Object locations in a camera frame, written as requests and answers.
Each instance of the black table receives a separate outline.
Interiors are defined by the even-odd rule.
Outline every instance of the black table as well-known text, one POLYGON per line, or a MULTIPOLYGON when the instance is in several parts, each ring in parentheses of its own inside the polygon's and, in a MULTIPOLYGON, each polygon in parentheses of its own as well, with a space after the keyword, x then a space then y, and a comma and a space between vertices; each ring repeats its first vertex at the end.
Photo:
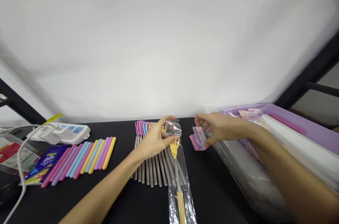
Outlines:
MULTIPOLYGON (((89 141, 117 137, 106 170, 66 178, 56 186, 28 186, 9 223, 58 223, 98 182, 134 148, 135 121, 86 123, 89 141)), ((231 174, 212 147, 194 150, 189 135, 193 118, 182 118, 182 145, 198 223, 267 223, 246 203, 231 174)), ((9 211, 0 213, 2 223, 9 211)), ((135 180, 127 182, 103 223, 169 223, 167 187, 150 188, 135 180)))

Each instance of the power strip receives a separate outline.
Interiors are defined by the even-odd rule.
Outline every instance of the power strip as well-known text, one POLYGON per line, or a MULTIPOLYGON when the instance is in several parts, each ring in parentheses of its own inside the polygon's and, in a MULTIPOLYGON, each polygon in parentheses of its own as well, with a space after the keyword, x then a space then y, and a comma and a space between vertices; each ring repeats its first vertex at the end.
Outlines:
POLYGON ((91 129, 87 125, 49 122, 50 126, 35 129, 27 137, 33 141, 46 141, 52 145, 61 143, 77 145, 88 139, 91 129))

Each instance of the pink package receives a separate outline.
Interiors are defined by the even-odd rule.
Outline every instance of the pink package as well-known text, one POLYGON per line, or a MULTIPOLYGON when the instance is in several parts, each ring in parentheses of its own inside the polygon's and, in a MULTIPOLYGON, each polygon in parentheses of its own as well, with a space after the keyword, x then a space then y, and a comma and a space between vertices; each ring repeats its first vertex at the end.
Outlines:
POLYGON ((193 127, 194 135, 190 135, 190 139, 194 150, 204 151, 207 149, 205 141, 207 140, 202 127, 193 127))

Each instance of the wooden handle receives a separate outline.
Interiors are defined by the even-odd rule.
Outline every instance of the wooden handle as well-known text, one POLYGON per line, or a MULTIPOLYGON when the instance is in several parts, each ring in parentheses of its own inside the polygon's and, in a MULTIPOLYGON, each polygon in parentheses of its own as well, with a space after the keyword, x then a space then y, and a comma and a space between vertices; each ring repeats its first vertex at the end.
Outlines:
POLYGON ((186 213, 185 213, 183 193, 180 191, 177 191, 177 197, 178 197, 179 221, 180 221, 180 224, 186 224, 186 219, 185 219, 186 213))

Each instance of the white cable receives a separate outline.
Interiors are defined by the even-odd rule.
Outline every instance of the white cable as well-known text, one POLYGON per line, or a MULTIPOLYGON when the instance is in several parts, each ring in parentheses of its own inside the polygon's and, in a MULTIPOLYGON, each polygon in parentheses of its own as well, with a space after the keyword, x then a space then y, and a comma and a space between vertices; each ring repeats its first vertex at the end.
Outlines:
POLYGON ((4 131, 2 131, 1 133, 4 133, 5 131, 10 131, 10 130, 13 130, 13 129, 18 129, 18 128, 23 128, 23 127, 30 127, 30 126, 41 126, 41 125, 22 125, 22 126, 17 126, 17 127, 12 127, 12 128, 8 128, 4 131))
MULTIPOLYGON (((44 124, 42 125, 24 125, 24 126, 18 126, 18 127, 13 127, 10 129, 16 129, 16 128, 22 128, 22 127, 27 127, 27 126, 38 126, 38 128, 36 129, 36 131, 38 131, 41 127, 44 126, 44 124)), ((21 180, 21 184, 22 184, 22 191, 21 191, 21 195, 17 201, 17 203, 15 204, 15 206, 13 207, 13 209, 11 210, 11 212, 9 213, 9 215, 7 216, 4 224, 7 224, 7 222, 10 220, 11 216, 13 215, 13 213, 15 212, 15 210, 17 209, 18 205, 20 204, 22 198, 24 197, 24 194, 26 192, 26 181, 25 181, 25 177, 24 177, 24 171, 22 170, 22 166, 21 166, 21 160, 20 160, 20 153, 21 153, 21 149, 23 148, 23 146, 25 145, 25 143, 34 135, 34 133, 32 135, 30 135, 29 137, 27 137, 25 139, 25 141, 21 144, 18 153, 17 153, 17 162, 18 162, 18 170, 19 170, 19 175, 20 175, 20 180, 21 180)))

